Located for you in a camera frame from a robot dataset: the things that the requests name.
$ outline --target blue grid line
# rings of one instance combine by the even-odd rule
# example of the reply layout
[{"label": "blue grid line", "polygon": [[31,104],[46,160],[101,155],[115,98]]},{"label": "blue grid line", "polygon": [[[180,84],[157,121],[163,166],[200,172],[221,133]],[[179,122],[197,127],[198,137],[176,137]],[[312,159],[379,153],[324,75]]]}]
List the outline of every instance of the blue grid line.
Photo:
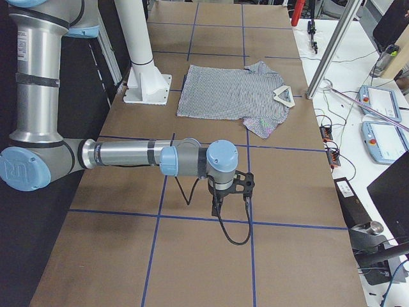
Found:
[{"label": "blue grid line", "polygon": [[282,226],[282,227],[312,228],[312,229],[326,229],[326,230],[348,230],[348,227],[336,227],[336,226],[286,224],[286,223],[270,223],[270,222],[253,222],[253,223],[256,225],[264,225],[264,226]]},{"label": "blue grid line", "polygon": [[[141,216],[141,217],[154,217],[161,219],[183,219],[188,221],[203,221],[203,222],[216,222],[218,219],[211,219],[207,217],[194,217],[194,216],[171,216],[165,214],[149,214],[149,213],[137,213],[137,212],[126,212],[126,211],[105,211],[105,210],[93,210],[93,209],[68,209],[69,212],[80,212],[80,213],[91,213],[91,214],[109,214],[113,216]],[[247,224],[247,221],[239,221],[237,219],[222,219],[225,223],[235,223],[235,224]],[[339,226],[323,226],[323,225],[308,225],[308,224],[289,224],[289,223],[273,223],[273,222],[262,222],[253,221],[254,225],[261,226],[274,226],[274,227],[290,227],[290,228],[312,228],[312,229],[324,229],[324,230],[348,230],[347,227]]]},{"label": "blue grid line", "polygon": [[82,212],[82,213],[99,213],[99,214],[111,214],[114,216],[143,216],[143,217],[158,217],[156,214],[137,213],[137,212],[124,212],[124,211],[104,211],[104,210],[90,210],[90,209],[68,209],[70,212]]},{"label": "blue grid line", "polygon": [[[219,223],[218,219],[210,219],[207,217],[192,217],[192,216],[169,216],[169,215],[160,215],[164,219],[184,219],[188,221],[205,221],[205,222],[217,222]],[[236,223],[236,224],[248,224],[247,221],[239,221],[237,219],[222,219],[223,222],[226,223]]]},{"label": "blue grid line", "polygon": [[99,136],[99,138],[107,138],[107,139],[131,139],[131,140],[135,140],[135,141],[150,141],[152,139],[148,139],[148,138],[132,138],[130,136]]},{"label": "blue grid line", "polygon": [[287,56],[265,56],[267,59],[300,59],[294,57],[287,57]]},{"label": "blue grid line", "polygon": [[149,277],[150,277],[151,268],[152,268],[153,252],[155,251],[156,239],[157,239],[158,229],[159,229],[160,213],[162,211],[162,205],[164,203],[164,197],[165,197],[166,183],[167,183],[167,176],[165,176],[164,185],[163,185],[163,188],[162,188],[162,194],[160,195],[158,216],[157,216],[157,219],[156,219],[155,233],[153,234],[153,240],[152,240],[151,253],[150,253],[150,257],[149,257],[148,269],[146,270],[145,286],[143,288],[143,296],[142,296],[142,301],[141,301],[141,307],[144,307],[144,305],[145,305],[146,293],[148,291]]},{"label": "blue grid line", "polygon": [[243,34],[243,66],[245,66],[245,40],[244,40],[244,11],[242,5],[242,34]]},{"label": "blue grid line", "polygon": [[200,4],[200,3],[197,3],[197,6],[196,6],[196,13],[195,13],[195,15],[194,15],[192,35],[190,36],[189,50],[187,51],[187,59],[186,59],[186,61],[188,61],[189,58],[190,58],[190,50],[192,49],[192,41],[193,41],[194,27],[195,27],[195,25],[196,25],[197,13],[198,13],[198,11],[199,11],[199,4]]},{"label": "blue grid line", "polygon": [[[247,140],[247,171],[251,172],[251,160],[250,160],[250,137],[249,130],[246,129]],[[254,255],[254,221],[253,221],[253,204],[250,201],[250,226],[251,226],[251,275],[252,275],[252,291],[253,291],[253,307],[257,307],[257,291],[256,291],[256,257]]]},{"label": "blue grid line", "polygon": [[200,53],[200,52],[178,52],[178,51],[152,51],[152,53],[166,53],[166,54],[186,54],[192,56],[239,56],[241,54],[223,54],[223,53]]},{"label": "blue grid line", "polygon": [[[150,141],[148,138],[131,138],[127,136],[99,136],[100,138],[109,138],[109,139],[130,139],[136,141]],[[201,143],[202,145],[210,145],[210,143]],[[299,152],[326,152],[324,149],[312,149],[312,148],[293,148],[293,147],[280,147],[280,146],[268,146],[268,145],[244,145],[244,144],[235,144],[237,147],[250,147],[250,148],[261,148],[261,149],[278,149],[278,150],[295,150]]]},{"label": "blue grid line", "polygon": [[[177,22],[147,22],[147,24],[170,24],[174,26],[201,26],[201,27],[218,27],[218,28],[242,28],[243,26],[227,26],[224,24],[185,24]],[[257,27],[257,26],[245,26],[245,28],[251,29],[273,29],[273,30],[292,30],[292,28],[280,28],[280,27]]]}]

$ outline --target black clamp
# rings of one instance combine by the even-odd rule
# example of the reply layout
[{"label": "black clamp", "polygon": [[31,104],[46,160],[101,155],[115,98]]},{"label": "black clamp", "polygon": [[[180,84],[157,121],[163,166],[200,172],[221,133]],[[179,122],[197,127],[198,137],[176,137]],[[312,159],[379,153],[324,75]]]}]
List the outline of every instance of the black clamp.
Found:
[{"label": "black clamp", "polygon": [[248,205],[252,198],[253,188],[255,186],[254,175],[252,173],[243,173],[241,171],[236,171],[233,183],[226,190],[217,190],[215,188],[216,183],[214,180],[212,184],[213,186],[211,186],[210,183],[208,184],[208,189],[209,192],[213,194],[212,216],[215,217],[220,215],[223,198],[229,194],[242,194],[244,202],[246,202],[246,205]]}]

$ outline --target gray striped t-shirt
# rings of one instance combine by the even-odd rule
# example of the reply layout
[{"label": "gray striped t-shirt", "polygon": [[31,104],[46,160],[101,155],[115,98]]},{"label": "gray striped t-shirt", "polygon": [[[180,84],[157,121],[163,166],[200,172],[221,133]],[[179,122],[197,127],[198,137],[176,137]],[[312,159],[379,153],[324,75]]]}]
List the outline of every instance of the gray striped t-shirt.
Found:
[{"label": "gray striped t-shirt", "polygon": [[[191,65],[181,93],[178,116],[211,120],[238,120],[266,139],[284,122],[288,107],[274,100],[282,77],[260,61],[245,69]],[[289,100],[288,92],[279,95]]]}]

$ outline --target computer monitor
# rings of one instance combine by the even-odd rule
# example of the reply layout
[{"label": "computer monitor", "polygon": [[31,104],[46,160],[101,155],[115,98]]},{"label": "computer monitor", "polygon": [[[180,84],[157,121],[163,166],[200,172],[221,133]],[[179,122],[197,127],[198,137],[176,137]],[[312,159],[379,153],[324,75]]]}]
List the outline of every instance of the computer monitor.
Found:
[{"label": "computer monitor", "polygon": [[368,187],[375,207],[398,243],[409,239],[409,152]]}]

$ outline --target black strap band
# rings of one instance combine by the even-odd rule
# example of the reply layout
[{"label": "black strap band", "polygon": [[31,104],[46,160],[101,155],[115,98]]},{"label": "black strap band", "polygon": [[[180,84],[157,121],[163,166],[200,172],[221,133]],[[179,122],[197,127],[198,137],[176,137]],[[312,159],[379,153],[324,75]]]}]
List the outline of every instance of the black strap band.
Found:
[{"label": "black strap band", "polygon": [[206,157],[207,148],[199,147],[199,152],[197,153],[197,177],[202,179],[206,178]]},{"label": "black strap band", "polygon": [[88,169],[88,168],[85,166],[84,159],[82,158],[82,149],[84,148],[84,144],[85,144],[86,141],[87,141],[86,139],[83,139],[83,140],[79,143],[79,145],[78,145],[78,151],[77,151],[78,163],[79,163],[79,165],[81,165],[81,167],[84,168],[84,169]]},{"label": "black strap band", "polygon": [[143,64],[138,64],[138,63],[132,62],[132,60],[131,60],[131,63],[135,64],[135,65],[143,66],[143,65],[147,65],[147,64],[151,63],[152,61],[153,61],[153,58],[149,62],[146,62],[146,63],[143,63]]},{"label": "black strap band", "polygon": [[67,147],[68,151],[71,154],[71,168],[70,168],[70,171],[68,172],[68,174],[70,174],[71,171],[74,169],[74,166],[75,166],[75,155],[74,155],[74,152],[72,151],[72,148],[70,147],[70,145],[65,143],[65,141],[63,141],[63,145]]},{"label": "black strap band", "polygon": [[152,166],[157,165],[155,161],[155,140],[150,140],[148,142],[148,163]]},{"label": "black strap band", "polygon": [[70,23],[70,27],[76,25],[81,20],[82,16],[84,16],[84,11],[85,11],[85,0],[82,0],[81,1],[81,9],[79,11],[79,14],[78,14],[77,18],[73,22]]},{"label": "black strap band", "polygon": [[26,75],[17,72],[15,74],[15,82],[27,85],[48,86],[50,88],[59,88],[59,79],[51,79],[38,77],[36,75]]},{"label": "black strap band", "polygon": [[53,142],[53,143],[31,143],[31,142],[21,142],[14,139],[10,140],[11,146],[17,146],[22,148],[55,148],[60,147],[64,144],[64,141]]},{"label": "black strap band", "polygon": [[16,8],[15,6],[12,6],[8,9],[8,13],[34,17],[37,19],[52,22],[53,24],[57,24],[61,27],[64,27],[67,30],[70,29],[70,23],[68,21],[44,13],[40,13],[38,11],[29,10],[28,8]]}]

